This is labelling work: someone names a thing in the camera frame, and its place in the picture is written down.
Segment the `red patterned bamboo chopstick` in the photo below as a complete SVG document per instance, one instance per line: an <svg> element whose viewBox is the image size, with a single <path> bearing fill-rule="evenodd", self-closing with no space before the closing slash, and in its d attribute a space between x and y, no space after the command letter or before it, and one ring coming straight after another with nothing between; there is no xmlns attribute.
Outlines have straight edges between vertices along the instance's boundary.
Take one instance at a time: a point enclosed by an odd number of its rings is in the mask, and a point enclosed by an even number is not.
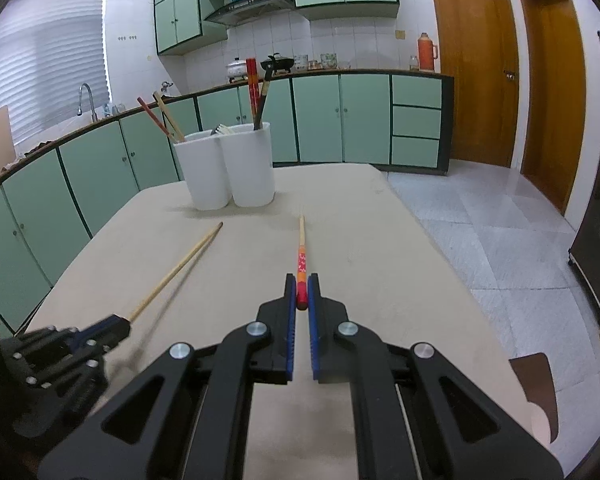
<svg viewBox="0 0 600 480"><path fill-rule="evenodd" d="M163 122L151 110L147 103L140 96L138 96L136 100L137 103L140 104L140 107L145 112L145 114L151 119L151 121L162 131L162 133L164 133L170 139L172 143L175 143L176 137L174 136L174 134L170 133L168 128L166 128L166 126L163 125Z"/></svg>
<svg viewBox="0 0 600 480"><path fill-rule="evenodd" d="M252 123L256 123L258 114L258 105L260 99L259 91L259 75L257 60L255 58L246 58L247 77L248 77L248 91L250 99L251 117Z"/></svg>
<svg viewBox="0 0 600 480"><path fill-rule="evenodd" d="M297 264L297 309L304 311L308 308L308 279L306 278L306 222L299 218L299 247Z"/></svg>

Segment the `long black chopstick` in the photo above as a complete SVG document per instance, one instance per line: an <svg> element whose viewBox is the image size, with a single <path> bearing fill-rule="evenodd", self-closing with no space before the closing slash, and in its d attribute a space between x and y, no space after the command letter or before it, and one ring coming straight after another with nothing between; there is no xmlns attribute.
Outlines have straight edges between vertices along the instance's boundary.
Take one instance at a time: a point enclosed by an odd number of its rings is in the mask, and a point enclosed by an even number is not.
<svg viewBox="0 0 600 480"><path fill-rule="evenodd" d="M268 66L268 68L265 71L265 77L262 82L262 87L261 87L261 91L260 91L260 99L259 99L258 106L257 106L257 113L256 113L256 116L254 116L254 121L253 121L253 130L254 131L260 130L262 128L262 115L263 115L263 111L264 111L264 107L265 107L266 97L268 96L268 88L270 88L270 83L272 80L273 72L274 72L274 65L270 64L270 66Z"/></svg>

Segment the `brown chair back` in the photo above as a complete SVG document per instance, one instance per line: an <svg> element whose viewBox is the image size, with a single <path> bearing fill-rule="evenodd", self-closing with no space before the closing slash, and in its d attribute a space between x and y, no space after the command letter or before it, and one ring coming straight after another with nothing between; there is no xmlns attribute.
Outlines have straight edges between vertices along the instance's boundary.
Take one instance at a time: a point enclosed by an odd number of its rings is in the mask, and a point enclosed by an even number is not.
<svg viewBox="0 0 600 480"><path fill-rule="evenodd" d="M533 434L545 446L558 436L559 419L557 398L548 357L532 353L509 361L518 378L527 401L532 405Z"/></svg>

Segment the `white left utensil holder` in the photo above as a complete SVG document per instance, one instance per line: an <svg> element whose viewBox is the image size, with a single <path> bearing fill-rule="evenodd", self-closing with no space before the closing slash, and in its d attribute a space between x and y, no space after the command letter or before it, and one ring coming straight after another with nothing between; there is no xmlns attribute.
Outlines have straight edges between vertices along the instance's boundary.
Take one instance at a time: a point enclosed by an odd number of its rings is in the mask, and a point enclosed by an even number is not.
<svg viewBox="0 0 600 480"><path fill-rule="evenodd" d="M232 196L220 136L210 130L191 133L174 148L194 207L201 211L224 208Z"/></svg>

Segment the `white utensil holder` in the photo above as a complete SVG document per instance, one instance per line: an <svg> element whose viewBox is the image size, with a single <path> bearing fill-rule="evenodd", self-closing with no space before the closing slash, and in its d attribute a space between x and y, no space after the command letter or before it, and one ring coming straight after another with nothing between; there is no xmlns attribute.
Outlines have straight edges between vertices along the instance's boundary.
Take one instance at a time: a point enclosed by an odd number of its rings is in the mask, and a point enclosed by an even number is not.
<svg viewBox="0 0 600 480"><path fill-rule="evenodd" d="M194 207L201 211L224 208L232 196L220 136L210 130L191 133L174 148Z"/></svg>
<svg viewBox="0 0 600 480"><path fill-rule="evenodd" d="M275 194L270 124L224 127L220 133L225 167L234 203L242 208L262 207Z"/></svg>

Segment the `white right utensil holder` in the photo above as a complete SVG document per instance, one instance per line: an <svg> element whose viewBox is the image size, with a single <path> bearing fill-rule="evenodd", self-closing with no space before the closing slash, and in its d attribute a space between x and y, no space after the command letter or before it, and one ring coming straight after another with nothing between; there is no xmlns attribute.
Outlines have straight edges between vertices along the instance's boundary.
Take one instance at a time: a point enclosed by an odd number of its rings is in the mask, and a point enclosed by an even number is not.
<svg viewBox="0 0 600 480"><path fill-rule="evenodd" d="M262 207L275 194L270 124L224 127L220 133L225 167L234 203L242 208Z"/></svg>

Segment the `white window blinds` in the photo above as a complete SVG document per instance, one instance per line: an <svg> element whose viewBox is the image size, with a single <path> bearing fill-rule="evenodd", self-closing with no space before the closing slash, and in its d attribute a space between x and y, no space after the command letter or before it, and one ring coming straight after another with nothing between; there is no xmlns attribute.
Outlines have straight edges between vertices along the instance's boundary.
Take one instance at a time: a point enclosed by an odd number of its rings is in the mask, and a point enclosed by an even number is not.
<svg viewBox="0 0 600 480"><path fill-rule="evenodd" d="M0 15L0 107L14 141L109 101L104 0L10 0Z"/></svg>

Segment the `white cooking pot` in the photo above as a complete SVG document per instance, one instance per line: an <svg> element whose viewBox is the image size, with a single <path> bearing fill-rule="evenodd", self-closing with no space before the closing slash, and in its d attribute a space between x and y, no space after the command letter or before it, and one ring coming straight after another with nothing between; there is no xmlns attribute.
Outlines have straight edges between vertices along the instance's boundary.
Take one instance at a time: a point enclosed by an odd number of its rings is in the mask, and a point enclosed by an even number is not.
<svg viewBox="0 0 600 480"><path fill-rule="evenodd" d="M243 60L242 58L235 58L234 61L230 61L226 66L226 76L230 84L234 84L234 82L237 81L247 80L247 61Z"/></svg>

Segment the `black wok with lid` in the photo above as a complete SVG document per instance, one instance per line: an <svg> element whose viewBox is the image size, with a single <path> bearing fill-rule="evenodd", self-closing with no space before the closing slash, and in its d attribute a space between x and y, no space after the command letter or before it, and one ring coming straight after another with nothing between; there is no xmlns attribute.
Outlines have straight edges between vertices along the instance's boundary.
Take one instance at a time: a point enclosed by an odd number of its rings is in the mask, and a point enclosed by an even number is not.
<svg viewBox="0 0 600 480"><path fill-rule="evenodd" d="M287 73L289 74L294 67L294 58L283 56L278 52L270 54L267 58L260 62L262 70L271 72L272 74Z"/></svg>

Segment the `brown wooden door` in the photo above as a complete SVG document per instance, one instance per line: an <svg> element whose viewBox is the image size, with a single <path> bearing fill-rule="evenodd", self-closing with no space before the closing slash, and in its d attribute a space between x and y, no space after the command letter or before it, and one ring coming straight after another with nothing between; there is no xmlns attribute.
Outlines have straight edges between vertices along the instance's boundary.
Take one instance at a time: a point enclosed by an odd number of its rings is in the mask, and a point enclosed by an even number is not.
<svg viewBox="0 0 600 480"><path fill-rule="evenodd" d="M451 155L508 167L518 114L518 44L510 0L434 0L442 73L454 79Z"/></svg>
<svg viewBox="0 0 600 480"><path fill-rule="evenodd" d="M529 52L529 115L521 172L562 214L578 170L585 59L572 0L520 0Z"/></svg>

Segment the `orange thermos flask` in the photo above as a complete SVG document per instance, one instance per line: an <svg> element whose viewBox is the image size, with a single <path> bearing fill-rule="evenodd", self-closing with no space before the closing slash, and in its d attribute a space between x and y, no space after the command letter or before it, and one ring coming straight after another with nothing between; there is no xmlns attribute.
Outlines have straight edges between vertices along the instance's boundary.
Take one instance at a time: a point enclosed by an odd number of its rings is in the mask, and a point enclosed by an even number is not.
<svg viewBox="0 0 600 480"><path fill-rule="evenodd" d="M438 58L438 47L426 32L422 32L417 39L419 57L419 68L434 72L436 70L436 59Z"/></svg>

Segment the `black range hood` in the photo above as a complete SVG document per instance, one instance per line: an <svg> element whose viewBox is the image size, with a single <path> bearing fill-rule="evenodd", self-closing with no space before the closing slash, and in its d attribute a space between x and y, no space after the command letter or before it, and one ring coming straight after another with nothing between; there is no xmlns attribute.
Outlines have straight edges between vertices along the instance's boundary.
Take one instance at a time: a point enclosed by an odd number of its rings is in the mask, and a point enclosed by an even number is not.
<svg viewBox="0 0 600 480"><path fill-rule="evenodd" d="M294 0L236 0L213 11L204 20L233 27L263 14L294 10L295 7Z"/></svg>

